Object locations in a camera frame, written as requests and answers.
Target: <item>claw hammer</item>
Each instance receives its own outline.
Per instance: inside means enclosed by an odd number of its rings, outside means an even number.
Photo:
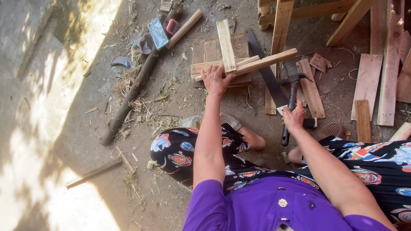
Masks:
[[[288,78],[282,79],[280,81],[280,84],[282,86],[291,84],[290,102],[288,103],[288,107],[290,108],[290,111],[293,111],[296,108],[297,89],[300,84],[300,79],[308,79],[310,82],[312,82],[312,80],[308,78],[308,76],[304,73],[297,73],[292,76],[289,76]],[[289,142],[290,142],[290,133],[288,132],[287,127],[284,125],[283,134],[281,137],[281,145],[288,146]]]

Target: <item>sunlight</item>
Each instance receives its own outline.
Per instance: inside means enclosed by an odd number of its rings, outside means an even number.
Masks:
[[[0,192],[2,230],[14,230],[29,216],[25,212],[27,208],[37,204],[42,210],[30,213],[46,214],[46,223],[52,231],[120,230],[93,184],[66,189],[65,184],[77,176],[70,168],[62,170],[59,180],[57,176],[39,180],[47,168],[48,153],[60,136],[83,75],[99,51],[105,38],[102,34],[109,31],[120,4],[121,0],[79,3],[79,18],[87,30],[81,30],[71,57],[54,36],[48,38],[40,51],[37,48],[39,54],[32,62],[34,67],[29,68],[29,76],[23,83],[29,85],[31,97],[28,105],[23,100],[19,103],[16,112],[19,126],[12,132],[9,142],[12,159],[0,176],[1,188],[7,189]],[[36,62],[44,69],[36,69]],[[42,81],[36,81],[40,75]],[[58,160],[53,167],[61,166]]]

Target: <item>person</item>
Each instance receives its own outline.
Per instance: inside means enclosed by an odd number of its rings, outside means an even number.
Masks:
[[[200,129],[162,132],[151,145],[155,164],[192,187],[183,230],[396,230],[411,222],[411,141],[342,140],[326,122],[314,137],[302,127],[305,111],[284,109],[298,148],[293,171],[258,166],[236,154],[259,150],[265,140],[227,113],[220,100],[229,82],[223,66],[201,70],[208,91]]]

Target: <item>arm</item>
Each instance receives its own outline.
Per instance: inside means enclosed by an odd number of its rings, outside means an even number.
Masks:
[[[283,115],[284,123],[297,140],[315,181],[342,215],[364,215],[396,230],[360,179],[303,129],[305,111],[302,102],[298,100],[293,112],[284,109]]]
[[[207,75],[201,70],[208,91],[205,111],[194,150],[194,188],[202,181],[214,179],[223,184],[225,165],[220,123],[220,100],[234,74],[222,79],[224,66],[210,66]]]

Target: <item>purple shirt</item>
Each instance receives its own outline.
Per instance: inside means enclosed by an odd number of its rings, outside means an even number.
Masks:
[[[275,231],[281,224],[296,231],[390,231],[366,216],[343,217],[311,185],[286,177],[265,177],[226,197],[217,180],[199,183],[193,191],[183,230]]]

